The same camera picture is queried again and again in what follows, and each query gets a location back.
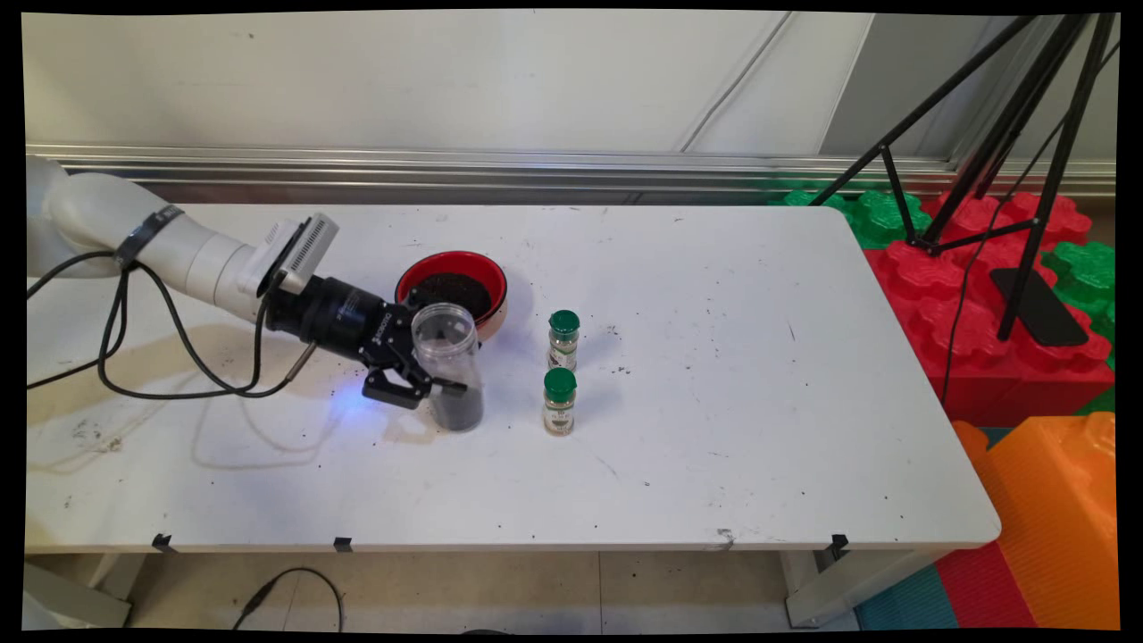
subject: green cap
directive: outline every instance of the green cap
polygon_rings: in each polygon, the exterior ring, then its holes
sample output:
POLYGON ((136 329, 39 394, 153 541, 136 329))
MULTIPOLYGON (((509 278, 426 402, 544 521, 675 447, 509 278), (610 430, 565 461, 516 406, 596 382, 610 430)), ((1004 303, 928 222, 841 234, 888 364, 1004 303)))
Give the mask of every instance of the green cap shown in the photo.
POLYGON ((544 376, 544 391, 552 402, 567 402, 575 394, 575 373, 567 369, 552 369, 544 376))
POLYGON ((580 315, 570 310, 557 310, 547 318, 547 325, 559 336, 572 336, 580 330, 580 315))

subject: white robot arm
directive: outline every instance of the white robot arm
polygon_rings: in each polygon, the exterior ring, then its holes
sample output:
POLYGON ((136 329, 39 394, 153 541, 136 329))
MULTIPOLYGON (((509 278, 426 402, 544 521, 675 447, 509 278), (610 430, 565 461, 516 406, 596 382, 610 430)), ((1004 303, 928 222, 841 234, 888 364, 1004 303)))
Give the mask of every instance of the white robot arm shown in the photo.
POLYGON ((80 254, 114 251, 117 260, 99 257, 61 274, 109 276, 141 263, 167 286, 249 321, 265 304, 266 329, 363 363, 369 372, 362 394, 381 402, 413 409, 434 384, 464 388, 430 377, 414 357, 413 314, 433 299, 414 295, 414 300, 389 303, 313 274, 337 232, 327 216, 281 220, 255 247, 203 227, 129 180, 67 175, 57 163, 33 156, 26 162, 29 276, 80 254), (390 383, 384 376, 390 370, 408 386, 390 383))
MULTIPOLYGON (((27 186, 30 276, 77 254, 114 250, 151 212, 170 204, 129 180, 96 172, 69 176, 58 164, 32 156, 27 159, 27 186)), ((242 271, 254 254, 253 246, 208 230, 189 216, 176 216, 136 258, 171 288, 254 321, 258 298, 240 287, 242 271)), ((64 275, 118 272, 106 258, 71 267, 64 275)))

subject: red bowl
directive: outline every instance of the red bowl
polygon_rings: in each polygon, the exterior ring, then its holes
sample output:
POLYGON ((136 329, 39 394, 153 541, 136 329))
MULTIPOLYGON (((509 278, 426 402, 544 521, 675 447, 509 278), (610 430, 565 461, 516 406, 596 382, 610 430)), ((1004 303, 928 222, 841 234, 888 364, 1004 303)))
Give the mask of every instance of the red bowl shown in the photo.
POLYGON ((441 272, 454 272, 472 276, 477 281, 480 281, 480 284, 488 290, 488 296, 493 299, 493 305, 487 312, 475 319, 478 330, 487 327, 488 321, 497 313, 501 313, 499 315, 503 316, 505 308, 504 299, 507 298, 507 278, 504 276, 504 270, 487 256, 467 250, 450 250, 429 255, 410 265, 405 271, 405 274, 401 274, 400 280, 397 281, 394 300, 405 300, 405 297, 409 296, 409 290, 414 286, 424 281, 430 275, 441 272))

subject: wall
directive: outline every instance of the wall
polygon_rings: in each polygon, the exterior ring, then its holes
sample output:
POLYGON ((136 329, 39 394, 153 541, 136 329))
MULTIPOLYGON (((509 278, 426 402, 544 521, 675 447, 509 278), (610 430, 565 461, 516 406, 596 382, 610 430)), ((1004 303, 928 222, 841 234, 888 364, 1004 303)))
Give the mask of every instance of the wall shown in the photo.
MULTIPOLYGON (((1117 17, 1111 29, 1111 39, 1108 41, 1108 49, 1119 41, 1120 21, 1117 17)), ((1087 48, 1092 43, 1092 31, 1095 29, 1095 17, 1088 21, 1087 27, 1080 34, 1079 40, 1068 54, 1064 64, 1056 73, 1048 90, 1045 91, 1040 105, 1032 113, 1024 132, 1016 140, 1013 147, 1013 158, 1031 158, 1036 150, 1040 147, 1044 139, 1052 129, 1060 122, 1068 106, 1071 104, 1072 94, 1076 91, 1076 82, 1079 80, 1079 70, 1084 66, 1084 58, 1087 57, 1087 48)), ((1079 132, 1076 135, 1076 144, 1072 146, 1071 159, 1073 160, 1114 160, 1116 159, 1116 131, 1119 119, 1119 58, 1121 54, 1116 54, 1108 65, 1095 79, 1095 87, 1092 88, 1092 96, 1088 98, 1087 107, 1084 110, 1084 121, 1080 123, 1079 132)), ((1045 152, 1045 160, 1052 158, 1052 150, 1055 150, 1055 142, 1045 152)))
MULTIPOLYGON (((781 11, 24 14, 35 143, 677 150, 781 11)), ((813 154, 869 14, 797 13, 693 151, 813 154)))
MULTIPOLYGON (((1010 16, 877 14, 822 153, 862 154, 1010 22, 1010 16)), ((894 155, 948 159, 1028 31, 905 131, 890 147, 894 155)))
MULTIPOLYGON (((877 14, 838 102, 822 153, 856 155, 868 150, 1010 21, 1010 16, 877 14)), ((894 154, 956 161, 970 152, 972 147, 962 143, 980 142, 983 126, 999 114, 1057 23, 1056 17, 1040 17, 1025 27, 906 131, 893 145, 894 154), (977 135, 966 139, 973 131, 977 135)), ((1010 159, 1026 162, 1068 110, 1094 26, 1093 17, 1017 139, 1010 159)), ((1117 19, 1109 47, 1118 40, 1117 19)), ((1117 54, 1096 80, 1072 161, 1114 160, 1118 101, 1117 54)))

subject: power cord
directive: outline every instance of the power cord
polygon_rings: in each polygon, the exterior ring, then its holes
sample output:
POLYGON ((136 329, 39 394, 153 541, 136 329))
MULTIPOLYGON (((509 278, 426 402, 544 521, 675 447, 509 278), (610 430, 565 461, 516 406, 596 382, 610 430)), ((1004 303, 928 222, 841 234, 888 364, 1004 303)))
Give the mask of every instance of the power cord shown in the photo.
MULTIPOLYGON (((111 256, 113 254, 114 252, 110 250, 99 250, 99 251, 81 254, 69 258, 67 260, 49 270, 43 276, 40 276, 40 279, 35 283, 32 283, 32 287, 27 289, 27 298, 32 298, 32 295, 40 291, 40 288, 42 288, 55 275, 59 274, 61 272, 71 267, 72 265, 75 265, 77 263, 80 263, 82 260, 88 260, 101 256, 111 256)), ((112 346, 111 351, 107 352, 107 357, 111 357, 112 355, 115 354, 117 351, 119 351, 119 347, 123 344, 123 337, 127 335, 127 299, 123 299, 123 306, 120 310, 121 310, 121 315, 119 318, 119 337, 115 338, 114 346, 112 346)), ((99 363, 98 360, 93 360, 86 364, 81 364, 74 369, 64 371, 63 373, 57 373, 55 376, 51 376, 50 378, 45 378, 42 380, 32 383, 27 385, 27 391, 42 387, 43 385, 50 385, 51 383, 63 380, 64 378, 70 378, 75 373, 87 371, 88 369, 95 367, 98 363, 99 363)))
POLYGON ((246 620, 246 617, 254 613, 254 611, 262 605, 262 602, 266 600, 266 596, 269 596, 273 590, 274 584, 278 582, 278 579, 290 572, 309 572, 326 581, 326 585, 328 585, 329 589, 334 593, 334 598, 337 600, 337 632, 341 633, 342 627, 345 625, 345 606, 342 604, 342 593, 337 590, 337 586, 335 586, 334 581, 329 580, 326 574, 312 568, 290 568, 270 579, 270 582, 263 585, 257 592, 254 593, 254 596, 250 596, 250 600, 246 602, 246 606, 242 608, 242 613, 238 617, 238 620, 234 621, 234 627, 231 629, 238 629, 238 627, 242 625, 242 621, 246 620))
MULTIPOLYGON (((27 298, 31 299, 32 296, 34 296, 45 284, 47 284, 49 281, 51 281, 51 279, 56 278, 61 272, 63 272, 67 267, 71 267, 72 265, 81 260, 88 260, 91 258, 103 257, 103 256, 112 256, 112 254, 113 252, 107 250, 101 250, 101 251, 81 254, 71 257, 67 260, 64 260, 59 265, 49 270, 46 274, 43 274, 43 276, 37 280, 35 283, 32 284, 32 287, 27 289, 27 298)), ((210 379, 210 381, 217 385, 219 387, 219 391, 189 393, 189 394, 147 394, 147 393, 139 393, 125 389, 112 383, 111 379, 107 377, 106 362, 112 355, 115 354, 117 351, 119 351, 119 347, 122 345, 123 337, 126 336, 127 332, 127 289, 129 282, 129 270, 125 270, 119 275, 119 286, 115 288, 115 296, 111 305, 111 313, 107 315, 107 324, 104 327, 103 330, 103 340, 99 344, 98 357, 91 362, 71 369, 63 373, 58 373, 56 376, 51 376, 50 378, 45 378, 37 383, 32 383, 31 385, 27 385, 29 391, 62 380, 64 378, 69 378, 81 371, 86 371, 91 367, 96 367, 99 381, 105 387, 120 395, 141 400, 202 400, 209 397, 219 397, 224 395, 237 395, 239 397, 249 397, 249 399, 269 397, 286 388, 286 386, 289 385, 294 380, 294 378, 297 377, 297 373, 302 370, 302 367, 305 365, 306 361, 309 361, 310 356, 313 354, 315 345, 310 345, 302 353, 302 356, 298 357, 298 360, 294 363, 294 367, 289 370, 286 378, 283 378, 281 383, 279 383, 277 386, 270 389, 250 393, 251 389, 255 386, 257 386, 258 379, 261 378, 262 375, 262 330, 265 324, 265 315, 270 302, 269 295, 263 295, 262 303, 258 306, 257 319, 254 325, 254 369, 253 373, 250 375, 250 384, 241 387, 231 386, 224 380, 222 380, 222 378, 216 376, 213 371, 210 371, 210 369, 206 365, 206 363, 203 363, 202 360, 199 357, 198 352, 194 351, 193 345, 191 345, 191 339, 187 337, 186 330, 183 328, 183 321, 182 318, 178 315, 178 311, 175 307, 175 302, 170 296, 170 290, 167 289, 167 286, 166 283, 162 282, 162 279, 160 279, 159 275, 155 274, 153 270, 151 270, 151 267, 149 267, 143 263, 136 262, 133 265, 133 267, 138 267, 143 270, 143 272, 145 272, 147 276, 150 276, 151 280, 154 281, 154 284, 159 288, 159 292, 162 295, 163 302, 167 304, 167 310, 170 313, 171 321, 174 321, 175 330, 178 332, 178 338, 183 343, 183 348, 186 349, 186 354, 194 362, 195 367, 198 367, 199 371, 201 371, 207 378, 210 379), (111 333, 114 330, 117 315, 120 319, 119 336, 115 339, 114 345, 111 346, 109 349, 107 345, 111 341, 111 333)), ((281 276, 279 275, 271 282, 270 289, 267 291, 273 291, 273 289, 277 288, 280 282, 281 282, 281 276)))
MULTIPOLYGON (((1116 51, 1118 50, 1119 50, 1119 41, 1117 40, 1116 43, 1111 46, 1111 49, 1108 49, 1108 53, 1103 56, 1103 61, 1100 63, 1100 69, 1096 71, 1096 75, 1098 75, 1098 73, 1103 71, 1103 67, 1108 64, 1108 61, 1110 61, 1111 57, 1116 55, 1116 51)), ((1036 155, 1033 155, 1032 160, 1029 161, 1028 167, 1024 168, 1024 171, 1022 171, 1020 174, 1020 177, 1016 178, 1016 182, 1013 183, 1012 187, 1008 190, 1008 193, 1006 193, 1004 198, 1000 199, 1000 201, 997 203, 996 209, 992 210, 992 219, 989 220, 989 226, 984 228, 984 235, 981 238, 981 242, 976 244, 976 251, 973 252, 972 258, 969 258, 968 263, 965 264, 965 279, 960 283, 960 299, 957 302, 957 313, 953 314, 952 316, 952 330, 949 332, 949 356, 944 362, 944 383, 941 385, 941 407, 944 407, 944 402, 949 396, 949 379, 952 376, 952 347, 953 343, 956 343, 957 340, 957 323, 960 320, 960 311, 965 307, 965 294, 968 291, 968 273, 973 268, 973 264, 976 263, 976 257, 981 256, 981 251, 984 250, 984 243, 989 240, 989 236, 992 235, 992 227, 996 225, 997 216, 1000 215, 1000 208, 1002 208, 1004 204, 1012 199, 1013 194, 1016 193, 1016 190, 1020 187, 1020 184, 1023 183, 1024 178, 1028 177, 1028 174, 1032 171, 1032 168, 1036 167, 1036 163, 1040 160, 1040 155, 1044 154, 1044 151, 1048 148, 1048 145, 1052 143, 1053 138, 1055 138, 1056 134, 1058 134, 1060 130, 1063 128, 1065 120, 1068 120, 1066 112, 1060 119, 1060 122, 1056 123, 1055 128, 1053 128, 1052 131, 1048 134, 1047 138, 1044 139, 1044 143, 1040 144, 1040 148, 1037 150, 1036 155)))

